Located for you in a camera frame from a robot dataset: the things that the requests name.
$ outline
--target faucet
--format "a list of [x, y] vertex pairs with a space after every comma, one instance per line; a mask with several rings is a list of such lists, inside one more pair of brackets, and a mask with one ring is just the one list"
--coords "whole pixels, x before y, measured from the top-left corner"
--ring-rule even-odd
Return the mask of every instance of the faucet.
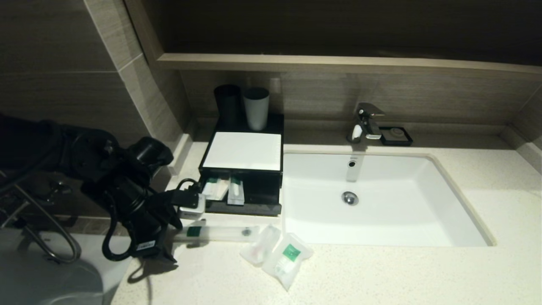
[[384, 111], [370, 103], [359, 103], [356, 106], [356, 124], [346, 135], [346, 139], [351, 143], [359, 143], [362, 134], [365, 134], [367, 139], [378, 140], [382, 137], [382, 133], [378, 124], [375, 122], [375, 117], [384, 116]]

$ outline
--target sink drain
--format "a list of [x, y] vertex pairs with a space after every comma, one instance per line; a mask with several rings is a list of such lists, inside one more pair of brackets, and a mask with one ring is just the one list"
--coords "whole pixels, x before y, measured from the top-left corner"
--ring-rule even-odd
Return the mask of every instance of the sink drain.
[[355, 206], [359, 202], [358, 195], [354, 194], [353, 192], [344, 192], [341, 195], [341, 198], [343, 199], [344, 203], [349, 206]]

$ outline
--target bathroom sink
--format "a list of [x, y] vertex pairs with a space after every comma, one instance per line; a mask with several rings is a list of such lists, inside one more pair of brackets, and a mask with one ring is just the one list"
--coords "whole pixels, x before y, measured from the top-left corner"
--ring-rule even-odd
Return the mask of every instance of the bathroom sink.
[[[41, 234], [59, 254], [69, 256], [70, 248], [56, 233]], [[82, 248], [81, 259], [73, 264], [58, 264], [47, 257], [20, 230], [0, 231], [0, 303], [10, 305], [102, 305], [110, 304], [124, 277], [130, 259], [111, 262], [101, 253], [103, 236], [72, 234]], [[113, 252], [124, 252], [128, 237], [114, 236]]]
[[307, 243], [488, 246], [428, 156], [285, 154], [284, 229]]

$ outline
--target soap dish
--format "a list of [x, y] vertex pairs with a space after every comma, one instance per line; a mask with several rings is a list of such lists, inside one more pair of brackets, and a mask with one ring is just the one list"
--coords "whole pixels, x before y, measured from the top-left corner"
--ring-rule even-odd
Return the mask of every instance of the soap dish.
[[402, 127], [380, 127], [382, 137], [380, 141], [383, 145], [391, 146], [411, 146], [413, 143], [412, 138]]

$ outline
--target speckled countertop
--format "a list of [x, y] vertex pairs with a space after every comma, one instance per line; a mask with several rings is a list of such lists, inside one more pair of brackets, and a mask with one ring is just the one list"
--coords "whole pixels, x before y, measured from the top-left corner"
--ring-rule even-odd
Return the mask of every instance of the speckled countertop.
[[[314, 132], [285, 152], [348, 152]], [[496, 136], [412, 135], [415, 147], [367, 153], [432, 154], [491, 235], [492, 247], [311, 245], [290, 291], [241, 258], [240, 243], [175, 249], [178, 267], [133, 260], [113, 304], [541, 304], [541, 176]], [[179, 177], [198, 178], [195, 142]], [[281, 227], [280, 218], [206, 214], [208, 225]]]

